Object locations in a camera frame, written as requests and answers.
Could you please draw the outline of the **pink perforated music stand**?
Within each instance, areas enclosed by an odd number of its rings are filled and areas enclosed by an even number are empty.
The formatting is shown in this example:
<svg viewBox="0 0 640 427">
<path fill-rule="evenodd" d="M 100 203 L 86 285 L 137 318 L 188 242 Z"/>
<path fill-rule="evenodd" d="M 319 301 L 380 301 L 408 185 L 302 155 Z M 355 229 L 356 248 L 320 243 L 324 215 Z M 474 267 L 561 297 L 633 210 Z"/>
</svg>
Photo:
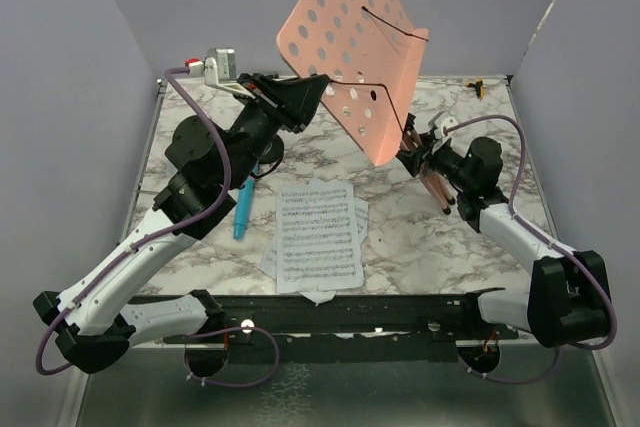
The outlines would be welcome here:
<svg viewBox="0 0 640 427">
<path fill-rule="evenodd" d="M 400 149 L 428 41 L 400 0 L 298 0 L 276 37 L 297 76 L 331 78 L 322 102 L 375 166 Z"/>
</svg>

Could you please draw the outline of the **sheet music page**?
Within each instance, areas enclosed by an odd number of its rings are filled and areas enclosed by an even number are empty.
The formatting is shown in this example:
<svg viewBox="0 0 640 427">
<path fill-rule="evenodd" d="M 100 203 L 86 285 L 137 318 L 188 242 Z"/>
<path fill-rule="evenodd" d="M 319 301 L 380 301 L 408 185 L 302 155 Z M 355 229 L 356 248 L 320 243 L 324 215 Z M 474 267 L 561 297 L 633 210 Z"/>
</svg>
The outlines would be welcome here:
<svg viewBox="0 0 640 427">
<path fill-rule="evenodd" d="M 293 184 L 276 202 L 276 288 L 280 294 L 358 288 L 364 283 L 353 187 Z"/>
<path fill-rule="evenodd" d="M 363 243 L 368 235 L 368 210 L 369 204 L 366 201 L 359 198 L 355 199 L 356 222 L 360 243 Z M 261 262 L 259 264 L 260 270 L 273 280 L 277 278 L 276 244 L 277 242 L 275 238 L 272 238 L 267 243 Z M 319 305 L 332 300 L 336 295 L 336 291 L 315 290 L 301 292 L 301 295 L 314 304 Z"/>
</svg>

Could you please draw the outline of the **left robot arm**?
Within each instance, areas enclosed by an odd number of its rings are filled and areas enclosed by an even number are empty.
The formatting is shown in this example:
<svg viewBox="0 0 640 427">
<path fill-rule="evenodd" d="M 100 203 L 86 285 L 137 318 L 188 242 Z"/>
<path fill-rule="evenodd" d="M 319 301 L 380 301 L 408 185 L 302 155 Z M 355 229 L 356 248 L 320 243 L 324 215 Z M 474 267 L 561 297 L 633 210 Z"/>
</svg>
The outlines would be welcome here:
<svg viewBox="0 0 640 427">
<path fill-rule="evenodd" d="M 274 80 L 242 74 L 247 89 L 232 126 L 218 127 L 179 84 L 186 68 L 165 73 L 192 108 L 176 128 L 166 156 L 176 172 L 141 222 L 89 274 L 60 293 L 45 291 L 33 306 L 47 330 L 36 353 L 36 370 L 53 340 L 67 367 L 92 374 L 117 362 L 131 347 L 174 336 L 206 342 L 224 327 L 220 304 L 206 291 L 135 305 L 132 298 L 176 256 L 206 237 L 235 207 L 230 191 L 241 187 L 277 134 L 303 131 L 330 83 L 327 75 Z"/>
</svg>

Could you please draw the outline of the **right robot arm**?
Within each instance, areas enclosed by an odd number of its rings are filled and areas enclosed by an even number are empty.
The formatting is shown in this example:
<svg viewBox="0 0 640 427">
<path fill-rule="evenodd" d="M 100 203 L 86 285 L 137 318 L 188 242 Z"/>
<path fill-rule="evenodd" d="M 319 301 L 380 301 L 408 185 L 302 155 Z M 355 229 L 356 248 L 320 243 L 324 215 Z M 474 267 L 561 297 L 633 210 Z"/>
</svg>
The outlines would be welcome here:
<svg viewBox="0 0 640 427">
<path fill-rule="evenodd" d="M 422 145 L 399 150 L 397 159 L 412 176 L 433 171 L 444 177 L 457 192 L 460 217 L 530 275 L 526 292 L 496 288 L 474 293 L 477 304 L 459 314 L 461 330 L 481 338 L 495 324 L 509 325 L 532 334 L 548 348 L 611 334 L 602 257 L 558 243 L 510 208 L 498 186 L 503 167 L 500 144 L 479 137 L 460 155 L 449 143 L 437 147 L 430 134 L 421 139 Z"/>
</svg>

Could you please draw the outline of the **black microphone desk stand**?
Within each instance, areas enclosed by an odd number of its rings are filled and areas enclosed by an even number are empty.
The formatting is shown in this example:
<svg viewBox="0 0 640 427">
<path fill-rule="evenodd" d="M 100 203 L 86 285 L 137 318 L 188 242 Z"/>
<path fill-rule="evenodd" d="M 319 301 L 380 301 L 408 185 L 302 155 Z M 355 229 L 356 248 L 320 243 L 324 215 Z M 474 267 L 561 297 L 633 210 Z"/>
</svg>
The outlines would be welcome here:
<svg viewBox="0 0 640 427">
<path fill-rule="evenodd" d="M 284 141 L 276 135 L 259 158 L 260 165 L 271 165 L 284 156 Z"/>
</svg>

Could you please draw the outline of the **yellow black clamp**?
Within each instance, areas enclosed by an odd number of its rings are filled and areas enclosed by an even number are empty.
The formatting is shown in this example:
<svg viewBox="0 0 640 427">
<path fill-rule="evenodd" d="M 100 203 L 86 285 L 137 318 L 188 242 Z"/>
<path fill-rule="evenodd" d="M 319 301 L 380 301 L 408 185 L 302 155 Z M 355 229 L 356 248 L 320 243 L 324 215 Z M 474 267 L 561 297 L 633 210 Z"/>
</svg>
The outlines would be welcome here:
<svg viewBox="0 0 640 427">
<path fill-rule="evenodd" d="M 482 78 L 476 79 L 474 82 L 468 82 L 466 87 L 472 89 L 478 99 L 482 100 L 485 95 L 484 80 Z"/>
</svg>

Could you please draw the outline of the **blue toy recorder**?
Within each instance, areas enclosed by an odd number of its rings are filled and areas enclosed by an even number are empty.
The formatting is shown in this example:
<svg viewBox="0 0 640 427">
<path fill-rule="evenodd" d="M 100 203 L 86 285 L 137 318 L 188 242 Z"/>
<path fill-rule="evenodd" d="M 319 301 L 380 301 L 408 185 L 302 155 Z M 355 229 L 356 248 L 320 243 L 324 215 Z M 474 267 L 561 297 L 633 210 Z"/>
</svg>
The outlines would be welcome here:
<svg viewBox="0 0 640 427">
<path fill-rule="evenodd" d="M 236 241 L 242 240 L 246 232 L 253 200 L 254 185 L 255 179 L 250 176 L 238 191 L 232 233 L 233 239 Z"/>
</svg>

